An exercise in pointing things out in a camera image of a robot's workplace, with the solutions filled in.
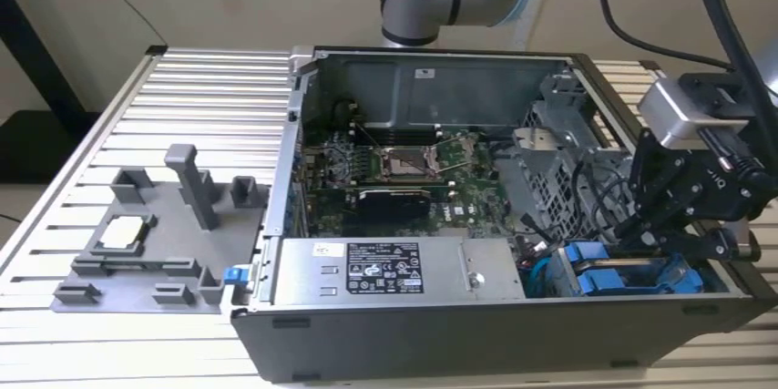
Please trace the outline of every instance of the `black pole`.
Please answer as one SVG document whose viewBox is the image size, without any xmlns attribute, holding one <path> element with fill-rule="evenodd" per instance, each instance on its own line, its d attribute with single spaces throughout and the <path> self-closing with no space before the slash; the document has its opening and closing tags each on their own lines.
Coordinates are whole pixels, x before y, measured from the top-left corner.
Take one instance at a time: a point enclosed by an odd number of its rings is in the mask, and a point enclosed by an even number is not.
<svg viewBox="0 0 778 389">
<path fill-rule="evenodd" d="M 0 0 L 0 36 L 66 132 L 83 138 L 91 127 L 89 113 L 16 0 Z"/>
</svg>

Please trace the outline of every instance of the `gray plastic block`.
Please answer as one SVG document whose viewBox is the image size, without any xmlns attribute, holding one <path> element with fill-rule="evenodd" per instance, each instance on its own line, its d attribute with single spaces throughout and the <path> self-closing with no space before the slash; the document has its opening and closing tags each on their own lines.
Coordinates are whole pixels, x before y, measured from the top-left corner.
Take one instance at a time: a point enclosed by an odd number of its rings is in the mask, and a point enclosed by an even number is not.
<svg viewBox="0 0 778 389">
<path fill-rule="evenodd" d="M 198 293 L 209 304 L 218 304 L 222 301 L 225 282 L 214 279 L 209 268 L 203 269 L 203 273 L 199 275 Z"/>
<path fill-rule="evenodd" d="M 237 208 L 230 194 L 230 184 L 215 184 L 218 201 L 213 204 L 223 225 L 203 230 L 182 202 L 178 182 L 159 182 L 141 188 L 145 204 L 127 204 L 115 200 L 103 216 L 102 226 L 115 216 L 154 216 L 158 223 L 150 228 L 143 241 L 143 252 L 137 256 L 95 255 L 89 250 L 75 258 L 74 271 L 67 282 L 90 282 L 101 291 L 97 302 L 63 303 L 53 300 L 55 312 L 151 312 L 211 313 L 222 312 L 225 295 L 222 272 L 237 264 L 250 263 L 261 229 L 269 187 L 257 185 L 261 194 L 259 208 Z M 89 248 L 101 238 L 95 232 Z M 190 305 L 158 304 L 153 297 L 155 285 L 185 284 L 195 297 Z"/>
<path fill-rule="evenodd" d="M 211 182 L 210 185 L 209 183 L 203 184 L 198 166 L 195 165 L 197 155 L 198 150 L 194 145 L 171 145 L 166 154 L 166 166 L 175 170 L 179 175 L 185 202 L 193 207 L 199 227 L 203 230 L 213 230 L 219 226 L 219 218 L 211 205 L 213 190 L 215 188 L 213 187 L 211 176 L 207 177 Z"/>
<path fill-rule="evenodd" d="M 262 207 L 263 198 L 257 188 L 254 177 L 235 177 L 230 184 L 230 196 L 237 209 Z"/>
<path fill-rule="evenodd" d="M 161 282 L 155 284 L 155 292 L 153 298 L 158 304 L 186 304 L 195 303 L 195 295 L 181 282 Z"/>
<path fill-rule="evenodd" d="M 109 270 L 105 268 L 102 260 L 79 260 L 79 258 L 77 258 L 71 263 L 71 269 L 82 276 L 105 277 L 109 275 Z"/>
<path fill-rule="evenodd" d="M 199 277 L 202 268 L 195 259 L 169 258 L 162 270 L 170 277 Z"/>
<path fill-rule="evenodd" d="M 54 296 L 63 304 L 95 303 L 101 291 L 91 282 L 62 282 Z"/>
<path fill-rule="evenodd" d="M 117 199 L 127 204 L 143 204 L 143 197 L 138 189 L 149 187 L 154 187 L 154 183 L 145 169 L 122 169 L 111 182 L 111 190 Z"/>
</svg>

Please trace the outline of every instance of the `motherboard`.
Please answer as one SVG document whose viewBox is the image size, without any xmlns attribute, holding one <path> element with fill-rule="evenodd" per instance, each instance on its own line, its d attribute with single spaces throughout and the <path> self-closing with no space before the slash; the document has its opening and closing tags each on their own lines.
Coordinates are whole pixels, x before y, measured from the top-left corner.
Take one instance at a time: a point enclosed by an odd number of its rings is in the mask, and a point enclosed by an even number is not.
<svg viewBox="0 0 778 389">
<path fill-rule="evenodd" d="M 468 128 L 387 138 L 353 126 L 305 148 L 309 235 L 513 237 L 512 205 L 482 140 Z"/>
</svg>

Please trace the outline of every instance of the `blue plastic latch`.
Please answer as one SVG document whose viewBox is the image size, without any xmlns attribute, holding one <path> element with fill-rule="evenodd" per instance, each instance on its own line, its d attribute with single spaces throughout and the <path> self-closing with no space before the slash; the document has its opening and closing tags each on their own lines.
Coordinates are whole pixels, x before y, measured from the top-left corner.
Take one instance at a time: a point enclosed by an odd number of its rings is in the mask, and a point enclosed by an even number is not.
<svg viewBox="0 0 778 389">
<path fill-rule="evenodd" d="M 234 284 L 237 286 L 249 285 L 249 269 L 245 268 L 225 269 L 225 284 Z"/>
<path fill-rule="evenodd" d="M 565 247 L 572 263 L 580 260 L 608 259 L 606 245 L 602 241 L 574 241 Z"/>
<path fill-rule="evenodd" d="M 601 269 L 588 271 L 580 275 L 581 292 L 585 295 L 590 293 L 609 293 L 622 291 L 624 280 L 616 269 Z"/>
</svg>

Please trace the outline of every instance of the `blue connector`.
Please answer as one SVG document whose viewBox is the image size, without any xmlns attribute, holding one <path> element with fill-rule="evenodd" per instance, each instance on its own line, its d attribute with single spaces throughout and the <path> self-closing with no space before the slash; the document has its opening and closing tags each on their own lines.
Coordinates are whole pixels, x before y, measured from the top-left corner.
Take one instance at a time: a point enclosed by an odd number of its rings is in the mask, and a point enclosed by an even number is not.
<svg viewBox="0 0 778 389">
<path fill-rule="evenodd" d="M 225 269 L 225 284 L 249 285 L 249 268 L 233 267 Z"/>
</svg>

